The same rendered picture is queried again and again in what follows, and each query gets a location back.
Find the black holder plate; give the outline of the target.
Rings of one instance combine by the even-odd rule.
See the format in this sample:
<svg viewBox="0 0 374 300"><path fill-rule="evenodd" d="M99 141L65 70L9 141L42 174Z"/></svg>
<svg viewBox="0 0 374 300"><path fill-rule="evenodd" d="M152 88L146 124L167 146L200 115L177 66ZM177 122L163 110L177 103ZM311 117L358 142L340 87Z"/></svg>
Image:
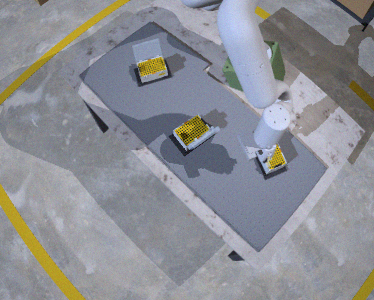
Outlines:
<svg viewBox="0 0 374 300"><path fill-rule="evenodd" d="M271 177L274 177L274 176L276 176L276 175L278 175L278 174L281 174L281 173L287 171L286 167L284 166L284 167L281 168L281 169L278 169L278 170L276 170L276 171L274 171L274 172L271 172L271 173L269 173L269 174L266 174L266 173L265 173L265 170L264 170L264 168L263 168L263 166L262 166L262 164L261 164L261 162L260 162L258 159L257 159L257 162L258 162L258 164L259 164L259 166L260 166L260 168L261 168L261 171L262 171L262 173L263 173L263 175L264 175L265 180L267 180L267 179L269 179L269 178L271 178Z"/></svg>
<svg viewBox="0 0 374 300"><path fill-rule="evenodd" d="M168 75L167 75L167 76L164 76L164 77L162 77L162 78L158 78L158 79L155 79L155 80L148 81L148 82L143 82L143 83L142 83L142 81L141 81L141 79L140 79L140 74L139 74L138 68L135 68L134 71L135 71L135 75L136 75L136 78L137 78L137 82L138 82L139 87L144 86L144 85L147 85L147 84L150 84L150 83L154 83L154 82L157 82L157 81L161 81L161 80L164 80L164 79L171 78L172 75L171 75L170 69L169 69L169 67L168 67L167 61L164 60L164 62L165 62L166 68L167 68Z"/></svg>
<svg viewBox="0 0 374 300"><path fill-rule="evenodd" d="M180 152L184 155L184 156L186 156L188 153L190 153L191 151L193 151L194 149L191 149L191 150L185 150L184 148L183 148L183 146L179 143L179 141L176 139L176 137L174 136L174 133L173 134L171 134L170 136L169 136L169 138L173 141L173 143L177 146L177 148L180 150Z"/></svg>

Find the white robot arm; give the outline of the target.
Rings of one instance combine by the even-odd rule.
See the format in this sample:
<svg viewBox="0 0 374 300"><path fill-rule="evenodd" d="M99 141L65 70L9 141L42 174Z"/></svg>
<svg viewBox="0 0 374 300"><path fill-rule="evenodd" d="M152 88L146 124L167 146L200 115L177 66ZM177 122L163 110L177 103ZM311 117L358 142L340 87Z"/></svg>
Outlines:
<svg viewBox="0 0 374 300"><path fill-rule="evenodd" d="M218 10L218 32L245 96L255 108L265 108L253 133L247 135L244 131L237 135L248 162L257 157L256 151L276 148L290 125L293 97L290 87L274 78L269 60L272 52L255 17L260 0L180 1L189 8ZM205 6L209 3L214 4Z"/></svg>

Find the yellow tip rack plate with black holes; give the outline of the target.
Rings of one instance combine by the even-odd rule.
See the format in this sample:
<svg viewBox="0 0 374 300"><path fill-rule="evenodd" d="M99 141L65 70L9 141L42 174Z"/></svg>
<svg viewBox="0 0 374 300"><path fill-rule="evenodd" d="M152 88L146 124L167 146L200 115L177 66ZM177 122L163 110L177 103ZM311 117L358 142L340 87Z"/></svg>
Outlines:
<svg viewBox="0 0 374 300"><path fill-rule="evenodd" d="M187 146L193 142L195 138L207 132L208 129L206 122L197 115L186 124L176 129L175 132Z"/></svg>
<svg viewBox="0 0 374 300"><path fill-rule="evenodd" d="M276 151L274 153L274 156L273 156L272 160L270 160L269 162L271 164L270 169L274 169L274 168L276 168L278 166L281 166L281 165L285 164L285 160L284 160L284 158L283 158L283 156L282 156L282 154L281 154L281 152L279 150L278 145L276 147Z"/></svg>

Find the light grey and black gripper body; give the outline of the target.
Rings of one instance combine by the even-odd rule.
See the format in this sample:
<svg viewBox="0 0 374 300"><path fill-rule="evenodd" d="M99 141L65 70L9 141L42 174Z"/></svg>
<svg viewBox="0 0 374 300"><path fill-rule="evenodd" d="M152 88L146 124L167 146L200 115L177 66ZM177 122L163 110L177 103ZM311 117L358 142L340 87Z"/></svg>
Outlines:
<svg viewBox="0 0 374 300"><path fill-rule="evenodd" d="M256 151L256 154L261 162L265 161L269 157L271 159L276 151L276 148L270 147L267 149L261 149Z"/></svg>

